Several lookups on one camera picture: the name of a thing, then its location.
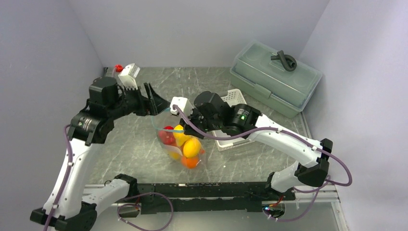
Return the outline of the yellow toy lemon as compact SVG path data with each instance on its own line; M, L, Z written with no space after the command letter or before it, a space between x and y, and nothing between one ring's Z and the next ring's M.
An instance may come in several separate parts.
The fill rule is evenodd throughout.
M188 141L191 138L191 136L184 134L182 125L176 125L174 127L173 136L176 140L177 146L179 147L181 147L186 141Z

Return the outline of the orange toy tangerine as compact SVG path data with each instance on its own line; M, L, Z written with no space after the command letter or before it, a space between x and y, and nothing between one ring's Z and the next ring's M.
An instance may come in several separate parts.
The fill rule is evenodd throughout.
M199 162L200 162L199 156L195 156L195 157L191 157L191 158L187 158L187 157L183 156L181 158L181 164L184 167L188 168L188 169L193 169L193 168L197 167Z

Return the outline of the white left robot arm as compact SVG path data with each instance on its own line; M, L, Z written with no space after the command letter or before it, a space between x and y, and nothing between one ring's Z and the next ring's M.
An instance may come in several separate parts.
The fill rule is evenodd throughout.
M137 84L120 85L113 77L100 77L89 87L85 107L64 127L66 154L55 186L43 207L31 212L30 220L57 231L89 231L97 216L111 204L134 201L138 194L136 178L119 174L91 195L83 191L92 172L98 149L114 129L114 121L135 114L155 116L170 103L149 83L142 95Z

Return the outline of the white perforated plastic basket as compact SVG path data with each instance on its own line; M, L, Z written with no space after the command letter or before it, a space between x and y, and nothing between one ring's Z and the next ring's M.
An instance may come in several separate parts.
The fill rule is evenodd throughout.
M221 97L221 99L224 102L227 102L229 106L234 106L241 103L246 104L246 100L244 99L243 94L239 89L228 90L227 95ZM229 137L229 135L223 133L221 130L212 131L212 135L215 137ZM226 151L228 149L236 148L250 143L251 141L244 138L236 138L227 141L216 140L217 149L219 151Z

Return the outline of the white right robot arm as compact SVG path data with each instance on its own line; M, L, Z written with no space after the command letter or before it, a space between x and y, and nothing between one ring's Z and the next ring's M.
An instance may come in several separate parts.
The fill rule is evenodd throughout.
M321 187L328 177L332 141L311 140L273 121L244 103L230 106L210 91L199 94L193 103L173 97L171 114L180 116L185 135L199 139L230 141L243 138L281 151L295 160L284 170L273 172L265 186L266 196L276 200L288 189L300 185Z

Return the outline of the yellow toy fruit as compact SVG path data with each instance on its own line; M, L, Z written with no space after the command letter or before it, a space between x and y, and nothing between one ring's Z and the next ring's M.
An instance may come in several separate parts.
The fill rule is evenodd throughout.
M183 155L186 158L193 158L200 153L202 146L196 137L192 137L185 141L183 145Z

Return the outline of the clear zip top bag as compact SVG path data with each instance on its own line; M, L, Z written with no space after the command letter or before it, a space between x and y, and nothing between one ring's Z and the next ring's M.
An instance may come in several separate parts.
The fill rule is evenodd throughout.
M205 150L198 138L185 134L181 122L169 110L152 117L152 125L163 151L185 168L194 169L204 164Z

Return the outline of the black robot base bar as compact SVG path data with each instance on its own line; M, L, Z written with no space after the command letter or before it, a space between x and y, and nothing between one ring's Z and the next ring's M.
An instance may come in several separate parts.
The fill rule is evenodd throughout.
M260 212L268 204L294 201L292 189L276 192L268 182L138 183L118 200L138 203L143 215L160 212L245 210Z

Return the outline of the red toy strawberry with leaves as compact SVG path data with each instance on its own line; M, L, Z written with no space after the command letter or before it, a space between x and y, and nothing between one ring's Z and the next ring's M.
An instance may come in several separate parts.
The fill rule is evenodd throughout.
M174 128L172 126L166 126L163 128L163 130L159 130L157 132L158 139L162 144L171 146L174 146L176 144L176 139L173 135L173 132L170 131L173 129Z

